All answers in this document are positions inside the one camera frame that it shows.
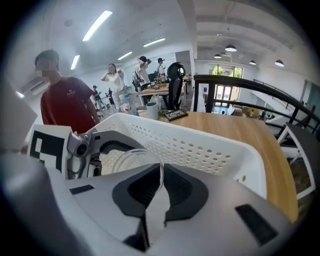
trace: white cup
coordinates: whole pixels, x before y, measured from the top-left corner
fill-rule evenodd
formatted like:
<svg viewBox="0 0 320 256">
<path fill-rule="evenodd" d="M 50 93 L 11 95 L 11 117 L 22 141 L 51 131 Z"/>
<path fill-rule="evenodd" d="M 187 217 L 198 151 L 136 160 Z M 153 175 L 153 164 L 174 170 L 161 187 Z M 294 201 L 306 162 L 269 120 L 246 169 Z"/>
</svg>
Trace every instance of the white cup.
<svg viewBox="0 0 320 256">
<path fill-rule="evenodd" d="M 150 119 L 158 120 L 158 103 L 150 102 L 145 105 Z"/>
</svg>

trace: ceiling light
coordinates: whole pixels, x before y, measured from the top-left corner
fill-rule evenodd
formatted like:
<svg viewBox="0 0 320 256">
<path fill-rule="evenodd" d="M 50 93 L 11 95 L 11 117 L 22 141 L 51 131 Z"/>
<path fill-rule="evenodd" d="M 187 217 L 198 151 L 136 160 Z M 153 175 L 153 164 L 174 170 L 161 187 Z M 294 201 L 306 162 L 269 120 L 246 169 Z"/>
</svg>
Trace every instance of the ceiling light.
<svg viewBox="0 0 320 256">
<path fill-rule="evenodd" d="M 225 47 L 225 50 L 228 51 L 228 52 L 236 52 L 237 49 L 234 45 L 232 44 L 228 44 L 226 47 Z"/>
<path fill-rule="evenodd" d="M 77 65 L 77 62 L 78 62 L 78 60 L 79 60 L 79 57 L 80 57 L 80 55 L 74 56 L 73 61 L 72 61 L 72 65 L 71 65 L 71 70 L 74 70 L 74 69 L 75 69 L 75 67 L 76 67 L 76 65 Z"/>
<path fill-rule="evenodd" d="M 164 41 L 164 40 L 166 40 L 166 39 L 165 38 L 161 38 L 159 40 L 156 40 L 156 41 L 153 41 L 153 42 L 149 42 L 149 43 L 145 44 L 143 47 L 147 47 L 147 46 L 153 45 L 155 43 L 158 43 L 158 42 L 161 42 L 161 41 Z"/>
<path fill-rule="evenodd" d="M 275 64 L 277 65 L 277 66 L 279 66 L 279 67 L 284 67 L 285 66 L 285 64 L 282 62 L 282 60 L 280 60 L 280 59 L 278 59 L 278 60 L 276 60 L 275 61 Z"/>
<path fill-rule="evenodd" d="M 125 55 L 121 56 L 120 58 L 118 58 L 118 61 L 122 60 L 123 58 L 129 56 L 130 54 L 132 54 L 132 51 L 129 51 L 128 53 L 126 53 Z"/>
<path fill-rule="evenodd" d="M 22 99 L 22 98 L 25 97 L 22 93 L 18 92 L 17 90 L 15 91 L 15 94 L 16 94 L 20 99 Z"/>
<path fill-rule="evenodd" d="M 96 19 L 96 21 L 92 24 L 92 26 L 89 28 L 88 32 L 85 34 L 82 41 L 88 41 L 90 37 L 93 35 L 93 33 L 99 28 L 99 26 L 112 14 L 112 11 L 105 10 L 99 18 Z"/>
</svg>

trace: wooden tabletop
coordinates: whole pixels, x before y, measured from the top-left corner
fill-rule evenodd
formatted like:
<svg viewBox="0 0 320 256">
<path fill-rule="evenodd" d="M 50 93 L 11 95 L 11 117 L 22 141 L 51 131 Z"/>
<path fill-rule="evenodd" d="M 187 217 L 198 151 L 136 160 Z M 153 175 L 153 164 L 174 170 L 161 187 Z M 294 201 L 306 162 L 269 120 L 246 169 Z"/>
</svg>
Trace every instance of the wooden tabletop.
<svg viewBox="0 0 320 256">
<path fill-rule="evenodd" d="M 147 117 L 146 111 L 139 113 Z M 167 118 L 159 121 L 169 123 Z M 239 116 L 188 112 L 188 116 L 170 122 L 253 146 L 261 155 L 266 177 L 267 200 L 293 223 L 298 218 L 297 192 L 290 166 L 276 138 L 260 120 Z"/>
<path fill-rule="evenodd" d="M 165 86 L 160 87 L 160 89 L 149 89 L 147 91 L 141 91 L 138 94 L 139 95 L 151 95 L 151 94 L 163 94 L 163 93 L 169 93 L 169 84 L 167 83 Z"/>
</svg>

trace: red t-shirt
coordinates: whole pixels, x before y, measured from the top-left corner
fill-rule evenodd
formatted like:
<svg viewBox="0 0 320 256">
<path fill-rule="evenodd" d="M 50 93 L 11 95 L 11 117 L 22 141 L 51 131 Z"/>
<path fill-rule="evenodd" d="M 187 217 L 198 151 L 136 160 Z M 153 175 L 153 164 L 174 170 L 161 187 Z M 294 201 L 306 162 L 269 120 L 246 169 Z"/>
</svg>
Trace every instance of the red t-shirt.
<svg viewBox="0 0 320 256">
<path fill-rule="evenodd" d="M 87 132 L 96 122 L 85 103 L 94 93 L 83 81 L 63 77 L 50 85 L 41 97 L 41 114 L 44 125 L 70 126 L 73 132 Z"/>
</svg>

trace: white plastic basket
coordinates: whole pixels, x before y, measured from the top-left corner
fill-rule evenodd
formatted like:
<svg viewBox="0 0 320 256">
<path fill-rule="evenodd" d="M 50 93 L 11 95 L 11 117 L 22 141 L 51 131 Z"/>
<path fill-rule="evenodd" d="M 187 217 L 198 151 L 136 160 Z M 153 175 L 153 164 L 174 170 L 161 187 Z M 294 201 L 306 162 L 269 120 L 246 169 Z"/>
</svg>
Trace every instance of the white plastic basket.
<svg viewBox="0 0 320 256">
<path fill-rule="evenodd" d="M 233 139 L 134 115 L 117 113 L 95 126 L 118 131 L 155 153 L 163 164 L 177 164 L 227 176 L 267 198 L 263 160 L 252 146 Z M 111 173 L 121 151 L 103 155 L 102 173 Z"/>
</svg>

